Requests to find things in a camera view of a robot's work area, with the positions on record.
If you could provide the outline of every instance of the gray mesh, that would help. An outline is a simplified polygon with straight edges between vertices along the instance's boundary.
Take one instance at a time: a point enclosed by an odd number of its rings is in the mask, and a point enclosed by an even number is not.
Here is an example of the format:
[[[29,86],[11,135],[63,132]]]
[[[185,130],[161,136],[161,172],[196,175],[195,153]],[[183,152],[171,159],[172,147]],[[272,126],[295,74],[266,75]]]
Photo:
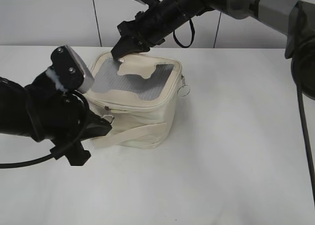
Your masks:
[[[95,76],[92,91],[95,93],[106,93],[110,90],[128,91],[138,94],[142,100],[154,100],[160,96],[174,69],[173,64],[158,64],[151,77],[143,79],[136,74],[118,75],[120,65],[120,62],[108,58]]]

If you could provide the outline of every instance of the metal ring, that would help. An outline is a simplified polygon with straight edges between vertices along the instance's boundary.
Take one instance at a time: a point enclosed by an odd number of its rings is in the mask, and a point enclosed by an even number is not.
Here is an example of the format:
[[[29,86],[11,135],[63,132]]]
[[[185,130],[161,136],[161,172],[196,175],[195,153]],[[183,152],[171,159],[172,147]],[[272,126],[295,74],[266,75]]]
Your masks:
[[[185,94],[185,95],[180,95],[180,93],[179,93],[180,90],[184,89],[185,87],[188,87],[188,88],[189,88],[189,91],[188,91],[187,94]],[[179,97],[182,97],[182,98],[188,96],[189,94],[190,94],[190,87],[189,87],[188,85],[183,85],[183,86],[181,86],[181,87],[178,89],[178,91],[177,91],[177,95],[178,95]]]
[[[113,115],[109,115],[109,114],[105,114],[103,117],[101,117],[102,119],[107,120],[110,124],[112,124],[115,120],[115,117]]]

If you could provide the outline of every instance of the bag lid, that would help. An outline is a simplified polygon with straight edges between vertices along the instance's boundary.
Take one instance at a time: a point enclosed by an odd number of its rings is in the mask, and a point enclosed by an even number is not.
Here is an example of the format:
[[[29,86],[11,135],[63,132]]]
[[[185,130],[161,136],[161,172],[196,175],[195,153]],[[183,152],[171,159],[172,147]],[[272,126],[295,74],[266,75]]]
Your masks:
[[[180,62],[129,54],[119,61],[110,52],[98,56],[91,66],[95,83],[86,93],[89,101],[110,108],[131,110],[155,108],[177,91]]]

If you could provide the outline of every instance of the white wall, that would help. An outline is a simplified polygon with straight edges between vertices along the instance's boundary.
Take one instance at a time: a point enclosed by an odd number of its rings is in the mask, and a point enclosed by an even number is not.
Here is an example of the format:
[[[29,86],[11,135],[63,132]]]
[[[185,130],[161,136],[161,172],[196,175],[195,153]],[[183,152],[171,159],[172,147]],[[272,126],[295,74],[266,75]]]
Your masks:
[[[98,46],[92,0],[0,0],[0,45]]]
[[[235,20],[222,15],[217,48],[285,48],[286,36],[254,18]]]
[[[130,21],[139,11],[145,11],[147,6],[134,0],[95,0],[97,17],[103,46],[114,46],[120,35],[117,25],[122,21]],[[218,26],[219,13],[217,11],[204,14],[193,19],[196,36],[192,48],[212,48]],[[190,43],[190,27],[185,24],[176,31],[181,43]],[[178,48],[173,40],[173,35],[166,38],[166,42],[159,47]]]

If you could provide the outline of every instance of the black strap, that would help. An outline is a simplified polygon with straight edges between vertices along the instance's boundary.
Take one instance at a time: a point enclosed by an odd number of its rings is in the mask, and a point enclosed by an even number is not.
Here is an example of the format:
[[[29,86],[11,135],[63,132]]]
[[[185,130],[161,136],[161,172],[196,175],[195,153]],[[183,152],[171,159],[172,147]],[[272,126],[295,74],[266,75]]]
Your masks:
[[[195,27],[193,26],[193,22],[192,22],[191,19],[189,20],[189,24],[190,24],[190,30],[191,30],[191,41],[190,41],[190,44],[189,44],[188,46],[182,45],[182,44],[179,42],[179,40],[177,39],[177,37],[176,37],[176,35],[175,35],[175,31],[173,32],[173,37],[174,37],[175,42],[176,42],[181,48],[184,48],[184,49],[187,49],[187,48],[191,47],[193,41],[195,40],[196,30],[195,30]]]

